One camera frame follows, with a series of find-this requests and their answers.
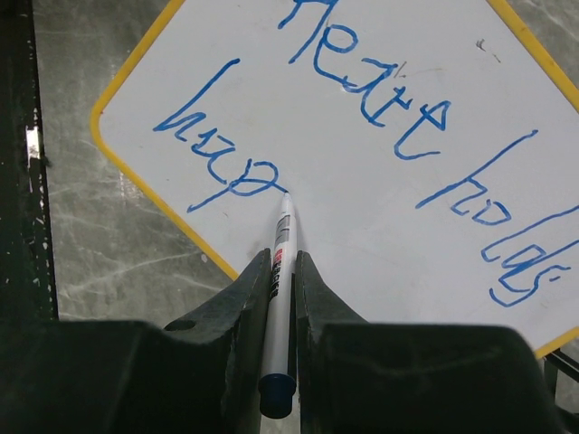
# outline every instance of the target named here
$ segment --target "marble floor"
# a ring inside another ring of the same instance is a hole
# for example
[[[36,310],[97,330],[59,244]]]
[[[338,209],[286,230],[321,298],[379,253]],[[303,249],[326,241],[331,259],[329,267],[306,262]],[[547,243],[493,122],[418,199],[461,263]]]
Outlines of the marble floor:
[[[579,0],[509,0],[579,86]],[[164,326],[229,279],[94,145],[92,105],[166,0],[34,0],[61,319]],[[579,358],[579,345],[565,350]],[[579,411],[563,375],[558,402]],[[299,418],[265,432],[299,432]]]

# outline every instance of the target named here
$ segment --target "handwritten word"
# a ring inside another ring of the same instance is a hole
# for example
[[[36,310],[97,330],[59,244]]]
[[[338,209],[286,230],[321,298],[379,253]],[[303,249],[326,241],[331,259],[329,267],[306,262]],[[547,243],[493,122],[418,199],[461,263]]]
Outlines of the handwritten word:
[[[442,188],[441,190],[439,190],[438,192],[436,192],[435,194],[432,194],[430,196],[428,196],[426,199],[418,202],[418,204],[416,205],[416,209],[420,210],[423,206],[427,205],[428,203],[438,199],[441,196],[444,196],[445,194],[456,190],[457,188],[465,185],[465,184],[470,184],[470,185],[474,185],[476,188],[479,189],[478,192],[476,192],[475,194],[472,194],[470,196],[467,196],[463,199],[460,199],[458,202],[456,202],[453,206],[451,206],[451,210],[452,212],[458,214],[459,216],[463,216],[466,215],[470,212],[470,210],[465,210],[465,211],[461,211],[459,210],[459,206],[463,205],[464,203],[471,201],[473,199],[476,199],[477,197],[482,196],[483,194],[485,194],[489,189],[487,187],[485,187],[484,185],[482,185],[481,183],[479,183],[476,179],[475,176],[480,175],[482,172],[484,172],[485,170],[487,170],[489,167],[491,167],[492,165],[494,165],[504,154],[506,154],[508,151],[510,151],[511,149],[515,148],[517,145],[520,145],[521,143],[523,143],[524,141],[528,140],[531,137],[534,137],[536,134],[538,133],[538,130],[534,129],[531,133],[522,136],[521,138],[515,140],[513,143],[511,143],[510,145],[508,145],[507,147],[505,147],[504,149],[502,149],[498,154],[496,154],[495,156],[493,156],[487,163],[485,163],[484,165],[482,165],[481,167],[479,167],[477,170],[475,170],[474,172],[472,172],[470,175],[468,175],[467,177],[461,179],[460,181],[458,181],[457,183],[454,184],[450,184],[447,185],[446,187]],[[498,220],[495,221],[490,221],[490,220],[485,220],[482,218],[482,216],[484,214],[486,214],[493,206],[496,206],[497,209],[502,213],[502,217]],[[472,216],[472,220],[475,221],[476,223],[480,223],[480,224],[484,224],[486,226],[497,226],[501,223],[504,222],[508,222],[511,220],[511,214],[508,211],[507,207],[505,205],[503,205],[500,202],[497,201],[491,201],[491,200],[487,200],[486,201],[486,205],[485,207],[476,212],[473,216]]]
[[[182,142],[187,142],[187,138],[184,137],[184,133],[189,129],[193,128],[195,125],[204,121],[207,115],[203,111],[196,111],[195,113],[187,114],[187,111],[199,101],[199,99],[233,66],[240,63],[240,59],[233,59],[225,63],[225,65],[209,80],[207,83],[199,90],[194,97],[192,97],[182,108],[176,111],[174,114],[169,116],[159,125],[153,128],[155,132],[167,131],[170,129],[176,129],[174,136],[177,140]],[[236,146],[232,140],[226,138],[218,133],[218,129],[213,127],[205,132],[197,134],[197,137],[201,139],[198,143],[193,143],[191,145],[191,151],[194,155],[207,158],[207,172],[208,174],[219,184],[227,185],[221,191],[209,196],[198,204],[192,204],[187,208],[187,212],[193,212],[200,208],[203,208],[208,203],[218,199],[226,193],[232,193],[236,196],[249,197],[255,194],[262,193],[270,188],[276,188],[284,193],[287,190],[277,184],[279,178],[278,168],[269,161],[256,161],[253,162],[251,158],[247,160],[245,169],[241,176],[233,179],[228,183],[227,179],[222,175],[215,172],[214,164],[223,156],[227,156],[236,151]],[[204,149],[209,144],[212,139],[216,139],[220,144],[219,149],[212,152],[206,152]],[[269,179],[262,179],[255,176],[250,176],[250,171],[253,167],[267,167],[271,170],[271,177]],[[253,190],[244,191],[242,187],[244,185],[253,186]]]
[[[527,233],[535,233],[538,229],[544,229],[547,226],[552,226],[555,223],[559,223],[560,219],[569,219],[572,214],[579,211],[579,205],[575,206],[569,210],[549,215],[538,222],[527,226],[522,231],[518,231],[512,235],[509,235],[505,238],[502,238],[498,241],[493,242],[489,246],[485,247],[483,250],[480,251],[480,255],[486,262],[494,262],[501,258],[501,254],[496,254],[495,256],[490,256],[490,250],[496,250],[500,247],[507,247],[508,242],[512,240],[517,240],[518,237],[524,237]],[[577,222],[573,222],[573,224],[566,224],[565,227],[576,227]],[[571,242],[567,242],[564,246],[553,250],[551,253],[547,253],[546,249],[540,247],[536,243],[530,243],[524,249],[515,252],[514,254],[510,255],[508,258],[504,259],[501,262],[501,268],[507,270],[505,274],[503,274],[499,279],[498,283],[507,291],[507,294],[504,296],[499,296],[498,292],[491,288],[489,289],[490,297],[493,301],[500,304],[503,307],[513,307],[522,301],[528,299],[529,297],[533,296],[536,291],[539,289],[541,285],[541,281],[543,277],[546,277],[548,274],[552,273],[553,271],[568,271],[571,269],[569,266],[564,266],[559,263],[553,264],[552,262],[555,261],[555,257],[560,255],[561,253],[571,249],[575,245],[579,244],[579,240],[574,240]],[[545,264],[546,261],[552,259],[550,264]],[[532,285],[528,288],[515,288],[513,284],[509,283],[511,278],[515,278],[521,275],[528,269],[535,268],[535,270],[540,269],[535,276],[532,278]],[[555,282],[561,278],[560,273],[556,273],[557,275],[550,278],[549,282]]]
[[[278,24],[278,29],[283,29],[287,24],[289,24],[296,16],[300,8],[305,4],[321,4],[326,6],[325,12],[322,14],[320,20],[318,21],[316,28],[314,29],[313,33],[310,37],[306,40],[306,42],[298,49],[298,52],[294,54],[290,59],[289,63],[292,64],[295,62],[301,54],[316,40],[318,37],[324,23],[329,18],[334,7],[336,7],[339,0],[294,0],[294,7],[289,13],[289,15],[281,20]],[[344,36],[349,38],[350,43],[347,46],[337,46],[330,41],[330,34],[334,33],[342,33]],[[353,51],[356,46],[358,45],[358,36],[356,32],[343,24],[331,24],[326,25],[324,32],[322,33],[318,46],[316,47],[316,51],[313,58],[313,67],[314,71],[317,72],[322,77],[327,79],[336,81],[342,86],[342,89],[346,92],[352,94],[362,94],[362,100],[360,103],[360,112],[362,116],[370,123],[370,125],[374,127],[385,127],[385,123],[378,121],[378,119],[383,116],[383,114],[393,106],[397,106],[402,108],[403,110],[410,110],[411,105],[413,103],[412,99],[403,100],[403,95],[406,92],[406,87],[402,86],[401,88],[394,87],[394,96],[384,104],[380,106],[373,114],[368,112],[367,104],[368,99],[372,96],[373,90],[380,84],[382,81],[388,79],[392,73],[398,68],[397,63],[384,63],[377,59],[371,58],[363,58],[361,62],[368,63],[374,65],[378,68],[379,74],[378,76],[370,80],[367,84],[358,85],[354,82],[350,81],[347,75],[338,75],[334,72],[325,70],[322,66],[320,66],[320,56],[324,50],[328,50],[330,52],[335,52],[337,54],[346,54]],[[411,135],[416,132],[416,130],[425,122],[430,123],[431,125],[435,126],[439,131],[446,130],[446,118],[447,112],[451,107],[451,102],[448,100],[444,100],[434,107],[429,108],[429,104],[424,104],[420,107],[421,116],[419,119],[402,135],[402,137],[396,141],[394,144],[394,154],[402,159],[402,160],[415,160],[417,158],[423,158],[425,156],[435,156],[438,155],[441,151],[429,151],[423,152],[420,154],[406,154],[402,151],[402,146],[405,142],[411,137]]]

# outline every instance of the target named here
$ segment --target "yellow whiteboard frame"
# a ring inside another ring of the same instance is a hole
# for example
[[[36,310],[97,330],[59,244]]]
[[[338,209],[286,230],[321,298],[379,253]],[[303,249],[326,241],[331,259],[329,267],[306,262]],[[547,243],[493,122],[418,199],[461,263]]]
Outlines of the yellow whiteboard frame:
[[[181,217],[174,212],[169,205],[163,201],[134,171],[125,164],[114,152],[112,152],[102,139],[99,130],[100,115],[113,99],[117,91],[123,85],[129,74],[135,69],[140,60],[145,56],[148,49],[158,35],[163,32],[169,21],[177,13],[185,0],[171,0],[161,15],[155,20],[153,25],[148,29],[143,39],[138,43],[137,48],[128,56],[127,61],[120,68],[119,72],[106,88],[99,100],[95,104],[90,114],[90,131],[102,153],[140,188],[147,197],[163,211],[177,227],[185,233],[217,266],[231,279],[236,279],[238,273],[212,249],[212,247],[201,238]],[[553,83],[561,90],[565,97],[571,102],[575,110],[579,113],[579,90],[573,82],[565,75],[563,70],[556,64],[548,51],[541,45],[541,42],[531,33],[527,25],[517,15],[513,8],[507,3],[507,0],[487,0],[487,3],[495,10],[498,16],[510,28],[511,32],[523,44],[528,52],[533,56],[535,61],[541,66],[543,71],[549,76]],[[550,344],[542,346],[536,350],[537,357],[543,357],[552,351],[560,348],[564,344],[579,337],[579,326],[559,336]]]

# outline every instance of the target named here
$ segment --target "concrete floor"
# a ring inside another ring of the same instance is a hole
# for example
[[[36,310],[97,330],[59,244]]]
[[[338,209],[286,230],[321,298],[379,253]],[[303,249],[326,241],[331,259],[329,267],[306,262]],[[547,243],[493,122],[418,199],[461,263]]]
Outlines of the concrete floor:
[[[166,0],[34,0],[44,144],[62,319],[164,326],[229,280],[95,147],[89,114]],[[579,86],[579,0],[510,0]],[[579,358],[579,345],[565,350]],[[557,401],[579,411],[560,378]],[[265,432],[299,432],[299,418]]]

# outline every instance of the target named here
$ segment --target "marker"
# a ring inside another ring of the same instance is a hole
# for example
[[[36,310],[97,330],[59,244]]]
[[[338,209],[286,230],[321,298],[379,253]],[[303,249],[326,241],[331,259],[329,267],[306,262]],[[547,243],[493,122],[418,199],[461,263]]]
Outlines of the marker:
[[[270,306],[265,326],[261,379],[260,411],[271,419],[283,419],[291,413],[291,397],[296,392],[295,344],[290,341],[291,278],[296,266],[297,223],[289,193],[283,195],[281,216],[273,243]]]

